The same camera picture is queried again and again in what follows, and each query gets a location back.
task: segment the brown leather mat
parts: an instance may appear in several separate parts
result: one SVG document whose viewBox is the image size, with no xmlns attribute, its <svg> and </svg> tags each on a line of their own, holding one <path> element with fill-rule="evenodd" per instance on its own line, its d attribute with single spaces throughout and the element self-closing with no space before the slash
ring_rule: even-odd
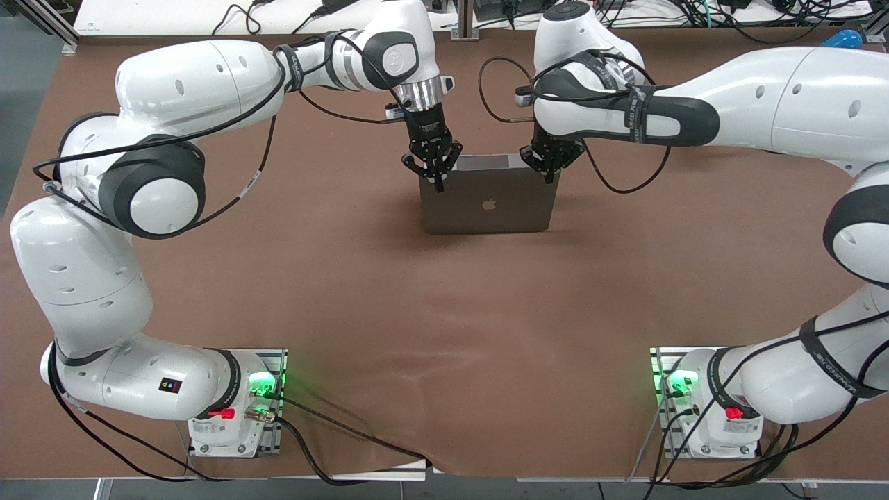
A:
<svg viewBox="0 0 889 500">
<path fill-rule="evenodd" d="M 620 33 L 639 46 L 660 84 L 758 48 L 727 30 Z M 5 227 L 41 196 L 27 167 L 53 155 L 75 117 L 115 110 L 116 66 L 157 44 L 82 45 L 62 59 Z M 485 32 L 475 44 L 439 38 L 438 47 L 439 66 L 457 78 L 445 109 L 465 152 L 525 145 L 531 126 L 490 119 L 475 82 L 494 54 L 530 68 L 533 34 Z M 501 114 L 527 112 L 511 104 L 512 89 L 524 84 L 517 71 L 492 65 L 485 82 Z M 308 92 L 363 117 L 381 117 L 389 102 L 382 93 Z M 821 244 L 824 220 L 851 180 L 816 160 L 676 149 L 661 178 L 622 197 L 606 191 L 582 158 L 562 178 L 549 231 L 431 237 L 420 226 L 417 180 L 398 161 L 407 145 L 402 125 L 344 122 L 295 95 L 279 118 L 268 168 L 243 202 L 184 236 L 135 242 L 155 299 L 146 333 L 202 346 L 289 348 L 288 375 L 364 423 L 324 402 L 309 404 L 420 451 L 445 472 L 624 476 L 655 407 L 649 347 L 774 338 L 859 286 Z M 200 142 L 208 158 L 208 211 L 250 178 L 266 126 Z M 591 147 L 621 187 L 643 180 L 661 157 L 656 147 Z M 69 422 L 40 381 L 37 363 L 52 331 L 21 277 L 7 231 L 2 235 L 0 477 L 134 475 Z M 779 475 L 889 479 L 885 444 L 870 438 L 889 431 L 886 401 L 857 409 L 823 442 L 794 454 Z M 295 411 L 285 414 L 331 472 L 405 462 Z M 181 453 L 170 422 L 98 413 Z M 153 472 L 181 473 L 122 438 L 101 435 Z M 651 448 L 642 475 L 652 468 Z M 198 463 L 209 474 L 234 477 L 308 472 L 289 436 L 278 458 Z M 674 479 L 712 479 L 732 468 L 682 464 Z"/>
</svg>

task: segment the white round joint cover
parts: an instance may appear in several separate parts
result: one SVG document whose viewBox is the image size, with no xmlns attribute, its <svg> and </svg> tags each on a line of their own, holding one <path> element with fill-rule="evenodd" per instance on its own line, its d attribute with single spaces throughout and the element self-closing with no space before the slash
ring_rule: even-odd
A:
<svg viewBox="0 0 889 500">
<path fill-rule="evenodd" d="M 855 274 L 889 283 L 889 225 L 860 222 L 839 231 L 833 241 L 834 254 Z"/>
<path fill-rule="evenodd" d="M 158 179 L 136 191 L 130 216 L 153 234 L 170 234 L 184 228 L 197 214 L 197 194 L 179 179 Z"/>
<path fill-rule="evenodd" d="M 417 49 L 412 44 L 392 45 L 383 53 L 383 69 L 391 76 L 402 75 L 417 63 Z"/>
</svg>

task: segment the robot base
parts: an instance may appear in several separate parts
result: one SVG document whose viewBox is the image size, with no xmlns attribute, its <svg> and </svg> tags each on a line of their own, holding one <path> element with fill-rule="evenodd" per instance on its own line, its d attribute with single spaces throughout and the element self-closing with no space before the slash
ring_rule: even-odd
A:
<svg viewBox="0 0 889 500">
<path fill-rule="evenodd" d="M 281 450 L 281 424 L 244 418 L 252 407 L 267 409 L 270 415 L 281 415 L 281 402 L 263 398 L 244 397 L 253 378 L 271 376 L 273 389 L 284 393 L 284 374 L 287 368 L 287 349 L 232 349 L 232 354 L 241 363 L 242 375 L 246 384 L 229 407 L 235 410 L 236 418 L 223 419 L 221 415 L 204 420 L 188 421 L 188 434 L 191 442 L 188 453 L 192 456 L 215 458 L 259 458 L 278 455 Z"/>
<path fill-rule="evenodd" d="M 698 347 L 655 347 L 650 352 L 661 431 L 677 413 L 686 409 L 694 412 L 679 417 L 668 431 L 665 457 L 671 459 L 678 454 L 679 458 L 753 460 L 759 456 L 763 417 L 730 420 L 718 403 L 710 407 L 685 448 L 680 450 L 679 446 L 699 420 L 698 414 L 713 400 L 706 377 L 708 361 L 715 351 Z M 665 391 L 681 391 L 685 395 L 664 401 Z"/>
</svg>

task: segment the laptop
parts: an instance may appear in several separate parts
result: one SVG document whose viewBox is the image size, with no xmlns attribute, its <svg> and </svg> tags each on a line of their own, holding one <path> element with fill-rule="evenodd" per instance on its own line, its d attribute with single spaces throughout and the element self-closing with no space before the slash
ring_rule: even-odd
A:
<svg viewBox="0 0 889 500">
<path fill-rule="evenodd" d="M 463 155 L 444 180 L 444 192 L 420 179 L 423 226 L 428 234 L 543 231 L 556 201 L 551 184 L 519 157 Z"/>
</svg>

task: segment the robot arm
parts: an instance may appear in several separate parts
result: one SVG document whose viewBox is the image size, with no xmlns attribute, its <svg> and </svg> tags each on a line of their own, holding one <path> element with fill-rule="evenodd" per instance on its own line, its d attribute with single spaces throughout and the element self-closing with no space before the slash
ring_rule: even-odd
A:
<svg viewBox="0 0 889 500">
<path fill-rule="evenodd" d="M 78 119 L 62 138 L 66 158 L 47 185 L 99 217 L 49 196 L 12 218 L 13 249 L 55 334 L 41 360 L 45 382 L 53 365 L 73 398 L 149 418 L 191 419 L 203 455 L 253 456 L 269 403 L 260 395 L 274 378 L 255 354 L 142 334 L 153 303 L 132 235 L 170 238 L 198 221 L 198 136 L 256 124 L 278 112 L 285 92 L 315 85 L 394 89 L 411 151 L 426 165 L 416 171 L 430 180 L 440 183 L 459 155 L 442 111 L 453 81 L 439 76 L 420 0 L 384 1 L 365 29 L 295 48 L 270 52 L 253 42 L 210 40 L 124 61 L 115 77 L 119 113 Z M 183 136 L 192 139 L 177 139 Z M 155 145 L 132 147 L 147 144 Z M 134 150 L 103 154 L 122 147 Z"/>
<path fill-rule="evenodd" d="M 855 176 L 828 218 L 824 244 L 867 284 L 784 337 L 686 355 L 670 379 L 672 390 L 684 394 L 675 399 L 677 411 L 718 403 L 700 419 L 681 419 L 692 456 L 744 457 L 755 448 L 763 417 L 809 422 L 840 411 L 853 397 L 862 402 L 882 394 L 889 388 L 889 358 L 876 358 L 865 383 L 856 379 L 871 353 L 889 341 L 885 318 L 866 320 L 889 311 L 889 56 L 775 48 L 747 53 L 681 85 L 653 87 L 621 60 L 603 56 L 623 52 L 641 65 L 635 49 L 608 41 L 605 33 L 583 4 L 562 4 L 544 14 L 534 46 L 538 128 L 523 153 L 541 162 L 569 158 L 549 164 L 557 169 L 573 158 L 551 154 L 553 145 L 579 156 L 579 141 L 588 137 L 735 146 L 819 158 Z M 585 43 L 578 40 L 584 37 Z M 815 334 L 849 324 L 855 326 Z M 770 349 L 743 362 L 725 385 L 745 358 L 765 347 Z M 692 424 L 697 431 L 688 432 Z"/>
</svg>

